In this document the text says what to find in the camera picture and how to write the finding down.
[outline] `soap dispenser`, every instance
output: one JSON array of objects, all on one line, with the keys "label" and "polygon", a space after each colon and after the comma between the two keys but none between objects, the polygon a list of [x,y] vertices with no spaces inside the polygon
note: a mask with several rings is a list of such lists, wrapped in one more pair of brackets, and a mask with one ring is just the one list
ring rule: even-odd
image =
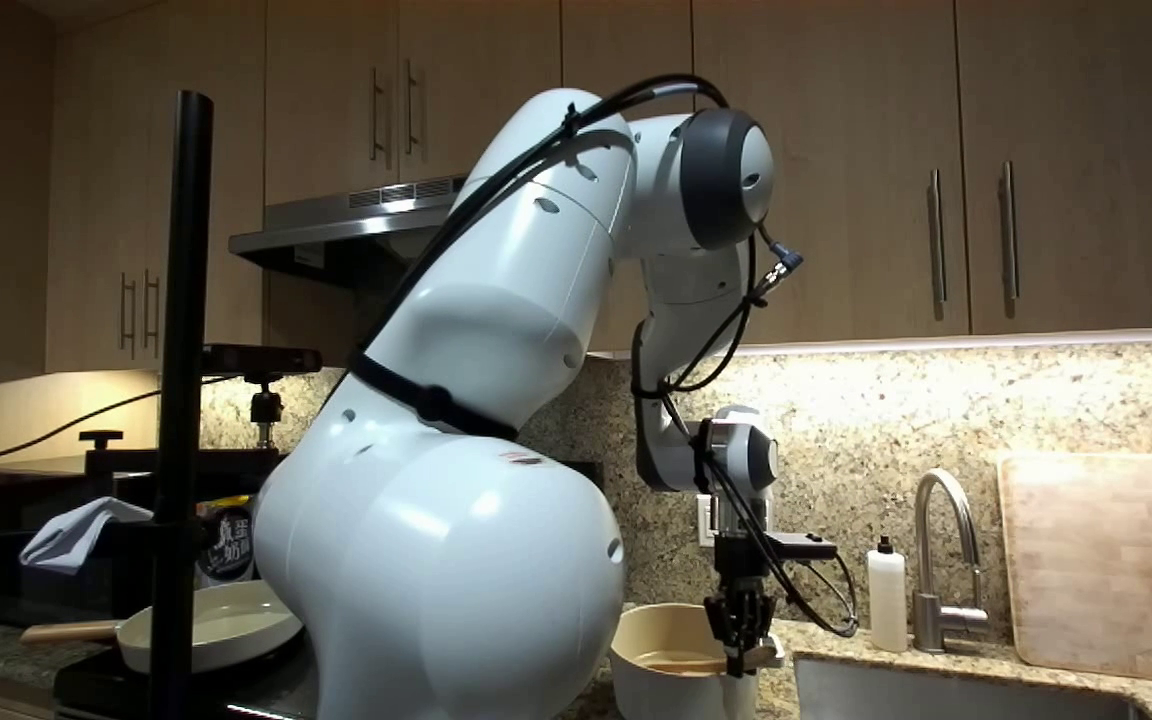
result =
[{"label": "soap dispenser", "polygon": [[906,609],[904,609],[904,558],[887,536],[869,553],[869,643],[904,650]]}]

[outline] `granite backsplash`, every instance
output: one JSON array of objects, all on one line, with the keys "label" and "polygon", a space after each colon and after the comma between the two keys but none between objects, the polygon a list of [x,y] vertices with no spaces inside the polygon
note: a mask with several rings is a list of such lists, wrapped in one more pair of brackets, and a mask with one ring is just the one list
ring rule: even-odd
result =
[{"label": "granite backsplash", "polygon": [[[330,393],[339,374],[280,379],[289,447]],[[912,553],[912,490],[947,470],[969,490],[987,613],[1006,627],[1003,534],[997,451],[1152,451],[1152,335],[1006,335],[1006,341],[904,341],[756,348],[682,415],[748,406],[774,439],[774,530],[810,530],[839,544],[861,580],[864,553],[893,536]],[[251,444],[246,387],[204,393],[204,444]],[[522,444],[561,460],[604,466],[604,490],[627,544],[627,599],[700,599],[712,559],[694,544],[689,491],[650,491],[636,482],[631,396],[625,360],[586,360],[575,386],[548,406]],[[963,592],[945,502],[932,502],[937,586]]]}]

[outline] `cutting board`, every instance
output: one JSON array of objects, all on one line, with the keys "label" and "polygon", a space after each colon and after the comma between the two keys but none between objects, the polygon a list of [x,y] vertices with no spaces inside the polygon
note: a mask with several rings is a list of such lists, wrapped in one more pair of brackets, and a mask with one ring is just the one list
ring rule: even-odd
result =
[{"label": "cutting board", "polygon": [[1152,451],[999,460],[1017,656],[1152,682]]}]

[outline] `black pole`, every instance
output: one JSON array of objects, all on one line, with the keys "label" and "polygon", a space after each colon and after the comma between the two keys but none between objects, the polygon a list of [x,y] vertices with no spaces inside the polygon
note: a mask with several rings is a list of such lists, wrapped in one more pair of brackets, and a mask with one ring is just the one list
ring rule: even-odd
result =
[{"label": "black pole", "polygon": [[168,237],[168,328],[157,466],[157,586],[152,586],[152,715],[186,714],[190,674],[190,470],[200,447],[200,365],[209,304],[209,200],[212,200],[212,99],[179,91],[170,237]]}]

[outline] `kitchen sink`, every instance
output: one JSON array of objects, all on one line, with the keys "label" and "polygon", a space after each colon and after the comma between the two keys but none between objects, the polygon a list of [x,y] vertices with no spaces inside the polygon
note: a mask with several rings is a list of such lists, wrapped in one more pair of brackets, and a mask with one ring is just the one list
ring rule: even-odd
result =
[{"label": "kitchen sink", "polygon": [[1145,720],[1130,696],[1027,682],[791,662],[805,720]]}]

